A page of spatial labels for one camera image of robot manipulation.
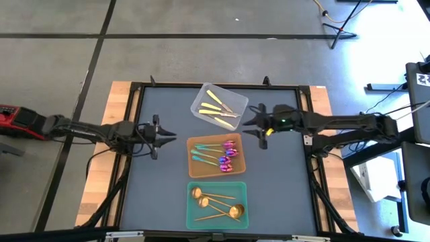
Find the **concrete floor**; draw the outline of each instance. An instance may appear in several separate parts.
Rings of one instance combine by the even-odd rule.
[[[350,3],[320,1],[335,19],[344,19]],[[98,34],[109,0],[3,0],[2,33]],[[108,34],[236,33],[333,34],[321,27],[312,0],[198,1],[121,0],[116,3]],[[366,83],[402,83],[404,65],[430,54],[430,26],[410,0],[371,4],[351,20],[347,30],[359,38],[330,50],[326,40],[105,40],[101,48],[81,121],[100,123],[112,81],[260,83],[325,85],[334,114],[356,114],[386,93],[366,93]],[[0,103],[26,106],[41,114],[71,116],[87,74],[95,39],[0,38]],[[408,102],[395,93],[375,111]],[[1,156],[0,233],[31,231],[42,195],[60,149],[58,143],[34,140],[5,142],[24,157]],[[85,164],[93,146],[73,145],[47,229],[74,225],[85,185]],[[348,173],[360,231],[395,239],[394,203],[372,204]],[[423,240],[428,227],[410,221],[403,239]]]

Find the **orange tray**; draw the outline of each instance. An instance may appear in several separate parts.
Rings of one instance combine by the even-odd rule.
[[[194,149],[194,144],[222,144],[225,141],[233,140],[236,142],[236,150],[238,155],[236,157],[232,157],[231,164],[233,166],[233,171],[231,172],[222,172],[220,168],[214,165],[208,165],[203,162],[193,161],[191,150]],[[222,150],[222,147],[209,147],[211,149],[219,149]],[[205,177],[217,177],[223,175],[235,175],[244,173],[247,169],[245,165],[245,156],[243,154],[242,148],[242,138],[241,134],[223,134],[223,135],[212,135],[212,136],[201,136],[201,137],[191,137],[187,140],[187,150],[188,150],[188,174],[192,178],[205,178]],[[214,152],[214,151],[199,151],[207,155],[220,157],[222,153]],[[207,157],[201,157],[208,161],[213,161]]]

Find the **spoon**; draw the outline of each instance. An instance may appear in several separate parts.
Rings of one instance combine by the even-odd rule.
[[[199,207],[200,207],[200,208],[205,208],[205,207],[209,206],[209,207],[211,207],[211,208],[213,208],[213,209],[217,210],[218,212],[220,212],[220,214],[217,214],[217,216],[224,216],[224,215],[227,215],[227,216],[229,216],[229,217],[233,218],[234,220],[236,220],[236,221],[240,222],[240,220],[239,220],[239,219],[237,219],[238,217],[237,217],[237,218],[236,218],[236,217],[233,217],[233,216],[231,216],[231,215],[230,215],[230,213],[226,213],[226,212],[224,212],[223,210],[221,210],[221,209],[219,209],[219,208],[217,208],[217,207],[212,206],[211,204],[209,204],[209,199],[208,199],[208,197],[201,197],[201,198],[199,198],[199,199],[197,200],[197,203],[198,203],[198,205],[199,205]]]
[[[217,214],[217,215],[206,216],[206,217],[203,217],[203,218],[197,218],[197,219],[195,219],[195,221],[205,220],[205,219],[209,219],[209,218],[216,218],[216,217],[219,217],[219,216],[229,216],[229,217],[235,219],[236,221],[240,222],[240,220],[237,219],[237,218],[239,218],[240,216],[242,216],[245,213],[245,207],[242,204],[236,204],[236,205],[232,206],[230,208],[230,211],[228,211],[228,213],[226,213],[226,212],[222,211],[221,209],[218,209],[218,208],[210,205],[209,204],[209,200],[207,199],[207,197],[200,198],[198,200],[198,205],[201,208],[204,208],[206,206],[210,206],[211,208],[213,208],[213,209],[215,209],[215,210],[217,210],[218,212],[221,212],[221,213]]]
[[[199,199],[202,196],[215,196],[219,198],[236,199],[233,197],[217,195],[217,194],[204,194],[202,193],[202,190],[199,187],[194,187],[193,189],[191,189],[191,196],[195,199]]]

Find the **teal tray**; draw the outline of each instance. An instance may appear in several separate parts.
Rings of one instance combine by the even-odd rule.
[[[245,207],[245,213],[239,220],[240,222],[231,219],[228,216],[220,216],[218,218],[209,218],[206,220],[195,221],[197,218],[219,214],[218,211],[210,208],[200,208],[197,200],[191,196],[191,189],[194,187],[202,189],[203,193],[220,194],[224,196],[232,196],[236,199],[215,198],[226,204],[235,205],[242,204]],[[198,182],[192,181],[187,187],[187,228],[188,229],[247,229],[249,226],[248,204],[247,204],[247,185],[244,182]],[[227,206],[217,202],[210,201],[210,204],[228,212]]]

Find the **white sticker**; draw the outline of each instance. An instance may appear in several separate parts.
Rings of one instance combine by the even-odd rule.
[[[430,87],[430,75],[417,73],[417,84]]]

